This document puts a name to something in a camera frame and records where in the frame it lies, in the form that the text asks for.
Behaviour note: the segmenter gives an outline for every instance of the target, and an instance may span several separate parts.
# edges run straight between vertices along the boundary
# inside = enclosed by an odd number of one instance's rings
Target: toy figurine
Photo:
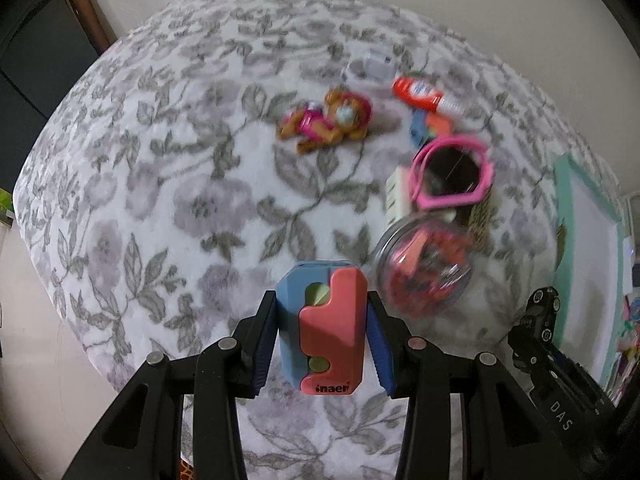
[[[305,107],[284,118],[278,136],[290,139],[297,134],[308,137],[301,140],[296,151],[299,155],[312,152],[323,146],[331,146],[349,140],[362,140],[367,135],[371,121],[371,103],[359,94],[341,89],[332,89],[324,97],[327,112],[322,104],[308,102]]]
[[[349,395],[362,381],[367,280],[349,262],[301,262],[276,286],[282,370],[310,395]]]

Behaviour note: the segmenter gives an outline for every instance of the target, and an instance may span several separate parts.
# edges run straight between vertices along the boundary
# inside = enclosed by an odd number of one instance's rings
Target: blue toy
[[[416,108],[414,110],[414,116],[411,119],[409,135],[411,137],[411,142],[418,150],[420,150],[427,142],[431,142],[435,138],[427,127],[428,114],[429,113],[426,110]]]
[[[301,262],[280,280],[280,354],[292,386],[314,395],[356,389],[362,380],[366,303],[367,281],[349,262]]]

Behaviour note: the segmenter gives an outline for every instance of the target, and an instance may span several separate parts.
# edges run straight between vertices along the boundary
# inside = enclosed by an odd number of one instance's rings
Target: white wall
[[[172,0],[97,0],[117,35]],[[501,56],[555,99],[640,189],[640,59],[600,0],[382,0],[426,14]]]

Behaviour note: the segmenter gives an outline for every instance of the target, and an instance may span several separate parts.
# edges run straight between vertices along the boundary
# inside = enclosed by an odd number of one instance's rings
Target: pink plastic piece
[[[470,193],[459,193],[447,196],[429,196],[422,192],[422,182],[424,181],[424,171],[428,161],[436,150],[446,147],[460,148],[476,152],[481,159],[480,175],[478,185]],[[459,207],[480,202],[487,190],[491,187],[494,178],[494,165],[489,162],[486,154],[487,147],[481,140],[467,135],[456,135],[451,137],[438,137],[426,144],[415,156],[411,166],[409,176],[409,190],[411,200],[417,203],[420,209],[442,209],[449,207]]]
[[[362,382],[367,280],[357,267],[337,269],[330,290],[327,303],[300,310],[300,349],[330,363],[327,371],[302,379],[304,394],[349,395]]]
[[[422,249],[428,240],[429,233],[424,229],[420,229],[414,235],[414,238],[394,255],[396,267],[403,274],[406,276],[413,276],[415,274],[418,263],[420,263]]]

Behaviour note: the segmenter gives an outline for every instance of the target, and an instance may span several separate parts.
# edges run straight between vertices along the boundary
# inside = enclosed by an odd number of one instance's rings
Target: clear plastic jar
[[[393,224],[373,254],[382,300],[409,318],[432,316],[462,295],[473,272],[471,240],[453,224],[416,213]]]

